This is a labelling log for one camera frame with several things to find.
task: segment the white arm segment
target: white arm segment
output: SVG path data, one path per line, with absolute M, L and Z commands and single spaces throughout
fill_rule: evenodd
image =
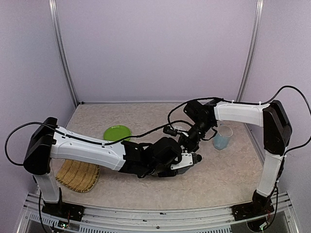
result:
M 92 137 L 80 135 L 59 127 L 57 130 L 89 141 L 100 142 L 102 144 L 109 141 L 99 140 Z M 72 159 L 81 162 L 98 164 L 119 171 L 125 163 L 124 145 L 120 142 L 111 146 L 95 145 L 77 139 L 63 137 L 59 133 L 54 134 L 56 144 L 52 145 L 50 157 L 53 159 Z
M 47 203 L 58 203 L 59 200 L 59 189 L 55 180 L 54 172 L 51 167 L 49 174 L 34 175 L 35 180 L 42 192 L 42 198 Z
M 284 156 L 271 154 L 265 150 L 263 170 L 256 190 L 258 194 L 267 197 L 273 192 L 283 159 Z
M 230 120 L 263 127 L 262 110 L 269 105 L 251 105 L 221 101 L 214 107 L 214 111 L 216 120 L 219 121 Z

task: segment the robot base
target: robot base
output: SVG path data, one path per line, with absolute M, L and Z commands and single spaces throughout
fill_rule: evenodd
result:
M 81 222 L 84 207 L 81 205 L 70 204 L 63 202 L 62 190 L 59 188 L 59 201 L 58 203 L 46 203 L 42 207 L 42 212 L 51 216 L 61 217 L 68 220 Z
M 263 216 L 268 214 L 268 211 L 272 213 L 274 211 L 274 207 L 272 205 L 271 200 L 268 201 L 267 207 L 262 209 L 260 212 L 254 211 L 253 202 L 239 204 L 232 206 L 233 217 L 235 221 L 240 221 L 244 219 L 249 219 L 253 217 Z

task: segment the metal frame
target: metal frame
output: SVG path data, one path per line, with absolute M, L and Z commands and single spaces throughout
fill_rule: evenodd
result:
M 254 26 L 253 26 L 252 36 L 251 36 L 251 43 L 250 43 L 250 47 L 248 51 L 246 65 L 245 65 L 244 72 L 243 72 L 242 82 L 239 88 L 238 95 L 236 97 L 236 101 L 241 101 L 243 98 L 244 92 L 245 92 L 249 71 L 250 71 L 254 53 L 255 53 L 257 37 L 259 34 L 259 26 L 260 26 L 262 9 L 263 9 L 263 1 L 264 0 L 257 0 Z M 72 102 L 74 106 L 77 107 L 79 105 L 79 101 L 78 101 L 77 93 L 74 88 L 74 84 L 73 84 L 73 81 L 72 81 L 72 78 L 69 72 L 69 66 L 68 66 L 66 55 L 65 55 L 65 50 L 64 50 L 64 45 L 63 45 L 62 35 L 61 35 L 61 30 L 60 30 L 60 24 L 58 20 L 56 0 L 49 0 L 49 5 L 50 5 L 50 12 L 51 12 L 51 17 L 52 17 L 54 32 L 56 36 L 56 42 L 57 42 L 66 82 L 69 88 Z
M 259 26 L 260 26 L 260 21 L 261 21 L 261 15 L 262 15 L 262 9 L 263 9 L 263 0 L 257 0 L 257 7 L 256 7 L 256 12 L 255 12 L 255 21 L 254 21 L 254 27 L 253 27 L 253 32 L 252 32 L 252 37 L 251 37 L 251 44 L 249 46 L 249 51 L 248 51 L 248 56 L 246 60 L 246 65 L 243 73 L 243 78 L 242 82 L 240 85 L 240 89 L 236 98 L 236 101 L 241 101 L 245 92 L 247 80 L 248 80 L 248 75 L 249 71 L 251 69 L 254 53 L 255 53 L 255 47 L 256 47 L 256 42 L 259 34 Z
M 29 194 L 19 217 L 17 233 L 24 233 L 30 221 L 39 222 L 38 195 Z M 275 205 L 276 194 L 272 196 Z M 235 221 L 232 215 L 231 205 L 196 208 L 184 210 L 130 210 L 119 208 L 105 208 L 85 205 L 85 213 L 81 222 L 70 221 L 73 229 L 67 229 L 73 233 L 125 233 L 125 232 L 174 232 L 174 233 L 198 233 L 217 232 L 223 229 L 231 232 L 231 225 L 246 221 Z M 279 194 L 278 212 L 284 211 L 291 233 L 299 233 L 296 216 L 287 193 Z M 52 226 L 59 220 L 66 219 L 42 213 L 44 224 Z
M 53 27 L 54 27 L 54 32 L 55 32 L 55 37 L 56 37 L 56 42 L 57 42 L 57 47 L 59 51 L 59 55 L 61 58 L 66 82 L 69 88 L 69 93 L 72 99 L 72 102 L 75 106 L 75 108 L 79 105 L 79 101 L 77 98 L 77 93 L 76 90 L 74 89 L 73 81 L 69 72 L 69 67 L 65 55 L 65 50 L 64 50 L 64 45 L 62 41 L 62 35 L 60 31 L 60 25 L 59 25 L 59 20 L 58 20 L 58 14 L 57 14 L 57 5 L 56 5 L 56 0 L 49 0 L 49 5 L 50 5 L 50 12 L 51 12 L 51 18 L 53 22 Z

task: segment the metal bracket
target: metal bracket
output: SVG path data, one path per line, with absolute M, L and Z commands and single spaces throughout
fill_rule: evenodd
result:
M 172 164 L 171 170 L 180 169 L 186 166 L 193 165 L 192 154 L 191 153 L 181 153 L 182 159 L 179 164 Z

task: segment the woven basket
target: woven basket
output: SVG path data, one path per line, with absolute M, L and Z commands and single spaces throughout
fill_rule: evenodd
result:
M 94 187 L 99 173 L 98 165 L 67 159 L 55 178 L 75 192 L 86 193 Z

